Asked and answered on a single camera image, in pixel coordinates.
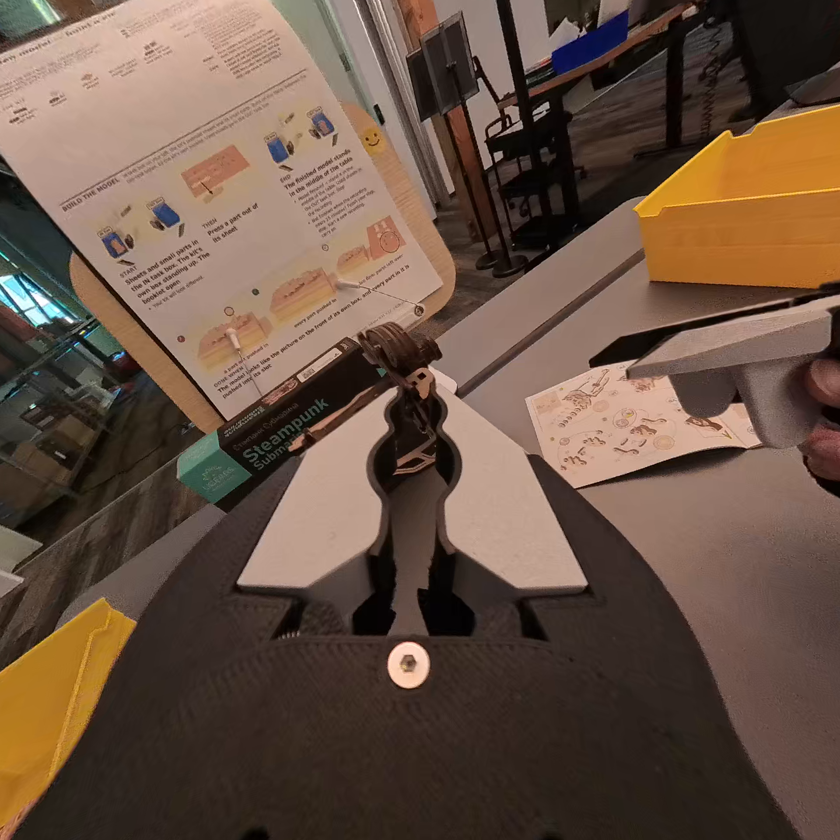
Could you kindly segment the metal storage shelf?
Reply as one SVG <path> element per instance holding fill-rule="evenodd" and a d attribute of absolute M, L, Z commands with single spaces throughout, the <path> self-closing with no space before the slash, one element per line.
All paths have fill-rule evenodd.
<path fill-rule="evenodd" d="M 130 361 L 96 318 L 27 331 L 2 320 L 1 524 L 18 529 L 64 498 L 110 431 Z"/>

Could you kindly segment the dark panel on stand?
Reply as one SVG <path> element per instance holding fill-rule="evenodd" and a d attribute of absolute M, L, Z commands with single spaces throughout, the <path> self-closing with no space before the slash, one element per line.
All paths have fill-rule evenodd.
<path fill-rule="evenodd" d="M 445 116 L 479 91 L 474 57 L 462 11 L 421 35 L 406 56 L 417 116 Z"/>

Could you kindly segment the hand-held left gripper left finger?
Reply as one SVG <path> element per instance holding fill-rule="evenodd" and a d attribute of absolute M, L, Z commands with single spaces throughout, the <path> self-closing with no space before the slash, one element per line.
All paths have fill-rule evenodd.
<path fill-rule="evenodd" d="M 240 589 L 327 602 L 349 621 L 374 593 L 369 560 L 388 533 L 374 456 L 393 434 L 395 387 L 310 445 L 237 580 Z"/>

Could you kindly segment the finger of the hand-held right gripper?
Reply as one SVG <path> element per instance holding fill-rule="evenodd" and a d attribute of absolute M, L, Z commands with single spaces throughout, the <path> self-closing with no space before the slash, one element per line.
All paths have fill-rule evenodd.
<path fill-rule="evenodd" d="M 630 381 L 665 376 L 693 417 L 745 405 L 753 432 L 771 448 L 804 443 L 823 419 L 804 371 L 838 358 L 839 287 L 765 302 L 619 337 L 591 357 L 591 368 L 628 363 Z"/>

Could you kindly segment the blue plastic bin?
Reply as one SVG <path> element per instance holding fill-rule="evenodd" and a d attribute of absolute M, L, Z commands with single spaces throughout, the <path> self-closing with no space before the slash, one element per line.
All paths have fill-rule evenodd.
<path fill-rule="evenodd" d="M 627 41 L 628 19 L 629 10 L 625 9 L 602 26 L 555 49 L 551 55 L 554 74 L 561 76 L 576 70 L 621 46 Z"/>

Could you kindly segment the wooden office desk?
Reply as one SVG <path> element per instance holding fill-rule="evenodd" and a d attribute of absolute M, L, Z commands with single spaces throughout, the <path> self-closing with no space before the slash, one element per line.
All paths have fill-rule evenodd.
<path fill-rule="evenodd" d="M 498 111 L 505 110 L 514 119 L 521 120 L 529 151 L 531 143 L 538 145 L 534 132 L 534 115 L 537 107 L 544 103 L 550 104 L 553 120 L 553 134 L 558 142 L 558 162 L 560 163 L 560 187 L 563 191 L 563 201 L 575 205 L 578 192 L 575 177 L 581 179 L 588 176 L 588 171 L 581 165 L 574 163 L 569 135 L 569 125 L 573 118 L 571 107 L 564 104 L 564 98 L 569 97 L 574 88 L 584 82 L 594 83 L 607 80 L 604 88 L 595 92 L 607 93 L 634 72 L 641 70 L 650 60 L 660 54 L 665 59 L 665 140 L 660 145 L 649 145 L 641 148 L 633 155 L 636 160 L 655 158 L 663 154 L 694 149 L 699 141 L 685 142 L 683 130 L 684 106 L 684 49 L 686 37 L 694 29 L 706 22 L 707 15 L 702 2 L 670 3 L 667 8 L 645 23 L 628 27 L 625 43 L 615 47 L 603 57 L 564 73 L 554 74 L 551 57 L 545 59 L 525 74 L 528 91 L 528 105 L 532 114 L 532 131 L 526 131 L 524 124 L 524 107 L 520 104 L 518 95 L 507 94 L 497 100 Z M 539 196 L 548 194 L 548 179 L 543 164 L 537 171 Z"/>

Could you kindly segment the yellow plastic bin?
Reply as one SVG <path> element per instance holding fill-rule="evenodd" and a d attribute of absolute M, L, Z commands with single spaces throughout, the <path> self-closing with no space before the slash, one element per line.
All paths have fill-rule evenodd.
<path fill-rule="evenodd" d="M 838 281 L 839 106 L 721 133 L 634 210 L 651 281 Z"/>
<path fill-rule="evenodd" d="M 101 598 L 2 670 L 2 839 L 68 760 L 135 626 Z"/>

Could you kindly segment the person's right hand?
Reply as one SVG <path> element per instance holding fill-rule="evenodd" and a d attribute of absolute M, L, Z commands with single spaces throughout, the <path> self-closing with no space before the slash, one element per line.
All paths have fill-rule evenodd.
<path fill-rule="evenodd" d="M 820 423 L 800 446 L 804 465 L 821 488 L 839 497 L 839 362 L 815 360 L 804 384 L 822 407 Z"/>

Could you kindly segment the wooden model assembly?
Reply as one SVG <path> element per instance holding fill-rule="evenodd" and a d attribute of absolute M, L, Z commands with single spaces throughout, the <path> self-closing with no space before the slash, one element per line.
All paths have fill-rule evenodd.
<path fill-rule="evenodd" d="M 442 359 L 437 342 L 412 336 L 395 322 L 359 333 L 364 357 L 394 382 L 398 398 L 386 418 L 392 421 L 393 466 L 385 478 L 410 476 L 433 467 L 436 461 L 439 418 L 437 386 L 432 364 Z"/>

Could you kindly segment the black and teal kit box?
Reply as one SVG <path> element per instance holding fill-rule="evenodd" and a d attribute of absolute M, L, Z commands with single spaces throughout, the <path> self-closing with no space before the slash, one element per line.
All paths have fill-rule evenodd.
<path fill-rule="evenodd" d="M 176 477 L 210 503 L 263 480 L 291 457 L 305 431 L 352 403 L 383 373 L 356 339 L 343 338 L 177 459 Z"/>

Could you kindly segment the black office chair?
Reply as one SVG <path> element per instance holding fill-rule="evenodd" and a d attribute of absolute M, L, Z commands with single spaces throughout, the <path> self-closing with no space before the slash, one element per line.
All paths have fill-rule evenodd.
<path fill-rule="evenodd" d="M 533 127 L 538 152 L 549 155 L 549 159 L 543 162 L 548 179 L 547 188 L 559 186 L 558 142 L 553 134 L 549 103 L 537 107 Z M 523 165 L 530 159 L 530 151 L 522 121 L 514 119 L 508 112 L 502 110 L 500 115 L 486 126 L 485 141 L 509 233 L 517 235 L 525 224 L 514 227 L 511 212 L 518 210 L 521 219 L 526 223 L 531 222 L 534 217 L 531 200 L 539 197 L 537 176 L 533 173 L 531 165 Z"/>

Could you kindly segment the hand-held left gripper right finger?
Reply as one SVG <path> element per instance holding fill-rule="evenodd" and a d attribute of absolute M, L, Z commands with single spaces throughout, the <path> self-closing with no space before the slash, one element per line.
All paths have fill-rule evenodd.
<path fill-rule="evenodd" d="M 502 603 L 579 595 L 588 582 L 526 451 L 435 385 L 436 502 L 429 595 L 475 616 Z"/>

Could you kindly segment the white instruction poster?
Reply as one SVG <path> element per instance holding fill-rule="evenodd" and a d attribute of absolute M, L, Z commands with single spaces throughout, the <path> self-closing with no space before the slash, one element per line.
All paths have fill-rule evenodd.
<path fill-rule="evenodd" d="M 227 421 L 455 266 L 272 2 L 125 2 L 2 51 L 2 157 Z"/>

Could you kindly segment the rounded wooden board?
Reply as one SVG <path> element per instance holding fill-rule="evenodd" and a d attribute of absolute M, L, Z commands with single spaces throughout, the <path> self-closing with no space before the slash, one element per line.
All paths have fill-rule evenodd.
<path fill-rule="evenodd" d="M 361 139 L 377 130 L 385 141 L 385 149 L 370 151 L 370 156 L 409 231 L 442 281 L 441 288 L 422 300 L 422 316 L 415 317 L 413 321 L 409 321 L 407 316 L 399 319 L 402 326 L 414 330 L 419 324 L 431 319 L 452 298 L 455 291 L 455 262 L 406 170 L 405 163 L 412 163 L 413 157 L 403 158 L 386 127 L 381 126 L 367 111 L 352 103 L 344 104 L 343 110 Z M 209 398 L 75 249 L 72 250 L 68 269 L 71 285 L 81 302 L 168 398 L 203 433 L 218 429 L 224 419 Z"/>

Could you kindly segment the black stanchion base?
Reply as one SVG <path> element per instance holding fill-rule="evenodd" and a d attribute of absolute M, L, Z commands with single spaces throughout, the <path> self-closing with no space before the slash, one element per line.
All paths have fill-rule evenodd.
<path fill-rule="evenodd" d="M 476 270 L 488 270 L 494 278 L 513 277 L 529 267 L 529 259 L 523 255 L 510 255 L 499 250 L 485 252 L 476 260 Z"/>

